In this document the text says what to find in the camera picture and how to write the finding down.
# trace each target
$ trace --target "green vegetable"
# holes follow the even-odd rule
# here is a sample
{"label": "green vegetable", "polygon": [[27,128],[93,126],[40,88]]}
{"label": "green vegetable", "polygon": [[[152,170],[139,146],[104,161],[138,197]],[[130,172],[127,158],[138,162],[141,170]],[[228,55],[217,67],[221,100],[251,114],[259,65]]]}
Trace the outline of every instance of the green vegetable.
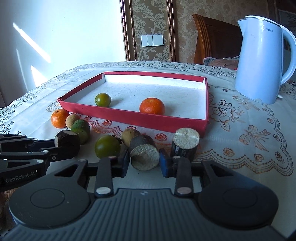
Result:
{"label": "green vegetable", "polygon": [[96,96],[95,103],[100,107],[108,107],[111,103],[111,97],[106,93],[100,93]]}
{"label": "green vegetable", "polygon": [[83,129],[89,134],[91,128],[86,120],[77,120],[72,125],[71,130],[74,130],[74,129]]}
{"label": "green vegetable", "polygon": [[116,137],[104,135],[96,141],[94,150],[96,156],[103,158],[106,156],[118,156],[120,153],[120,142]]}
{"label": "green vegetable", "polygon": [[77,133],[77,135],[79,136],[80,144],[81,145],[87,143],[87,141],[89,140],[90,133],[89,132],[86,132],[82,128],[77,128],[77,129],[73,129],[72,128],[71,131]]}

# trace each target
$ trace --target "orange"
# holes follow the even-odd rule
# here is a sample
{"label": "orange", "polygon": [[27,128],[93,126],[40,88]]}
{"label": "orange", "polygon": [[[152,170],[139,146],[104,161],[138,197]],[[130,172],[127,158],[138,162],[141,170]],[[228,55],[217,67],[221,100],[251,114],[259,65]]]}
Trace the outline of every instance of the orange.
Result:
{"label": "orange", "polygon": [[69,116],[69,112],[65,109],[58,109],[52,113],[52,125],[55,128],[65,128],[66,127],[66,119]]}
{"label": "orange", "polygon": [[160,99],[147,98],[140,104],[140,112],[146,114],[163,115],[165,113],[165,105]]}

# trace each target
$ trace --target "table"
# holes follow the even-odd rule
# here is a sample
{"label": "table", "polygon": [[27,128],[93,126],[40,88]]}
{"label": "table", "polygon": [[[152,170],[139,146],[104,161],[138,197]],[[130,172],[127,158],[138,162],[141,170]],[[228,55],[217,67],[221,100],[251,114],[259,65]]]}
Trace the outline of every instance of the table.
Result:
{"label": "table", "polygon": [[[60,106],[58,97],[103,71],[152,71],[205,76],[209,83],[210,124],[200,141],[195,161],[211,159],[270,187],[279,198],[273,226],[285,236],[296,229],[296,175],[293,159],[296,148],[296,88],[284,84],[273,105],[254,102],[234,88],[236,71],[220,67],[170,62],[113,62],[81,65],[49,80],[28,92],[8,107],[0,109],[0,133],[25,134],[51,139],[59,131],[50,117]],[[94,143],[100,134],[121,136],[127,124],[82,116],[91,125],[91,140],[81,147],[75,159],[97,162]],[[154,138],[159,148],[170,149],[172,133],[133,126]],[[71,160],[52,163],[48,172],[69,164]],[[127,176],[114,179],[114,188],[171,188],[174,178],[164,179],[159,168],[140,172],[129,168]],[[89,190],[94,188],[94,179]],[[198,178],[194,190],[200,191]]]}

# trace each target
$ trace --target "chair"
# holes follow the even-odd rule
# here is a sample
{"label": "chair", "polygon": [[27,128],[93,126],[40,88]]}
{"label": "chair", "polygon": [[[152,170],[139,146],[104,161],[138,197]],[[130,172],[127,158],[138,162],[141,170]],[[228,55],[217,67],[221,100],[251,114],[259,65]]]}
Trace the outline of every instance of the chair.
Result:
{"label": "chair", "polygon": [[194,63],[206,57],[227,58],[240,55],[242,32],[238,26],[193,14],[198,31]]}

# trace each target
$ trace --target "light switch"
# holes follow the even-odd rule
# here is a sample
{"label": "light switch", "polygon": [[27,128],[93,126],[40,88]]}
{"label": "light switch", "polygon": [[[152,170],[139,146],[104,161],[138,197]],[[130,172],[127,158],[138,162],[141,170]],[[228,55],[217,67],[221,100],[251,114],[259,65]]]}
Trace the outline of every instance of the light switch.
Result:
{"label": "light switch", "polygon": [[153,46],[162,46],[163,45],[163,35],[154,34],[154,35],[152,35],[152,38],[153,38]]}
{"label": "light switch", "polygon": [[148,46],[153,46],[153,38],[152,35],[147,35],[148,37]]}
{"label": "light switch", "polygon": [[148,35],[141,36],[142,47],[148,47]]}

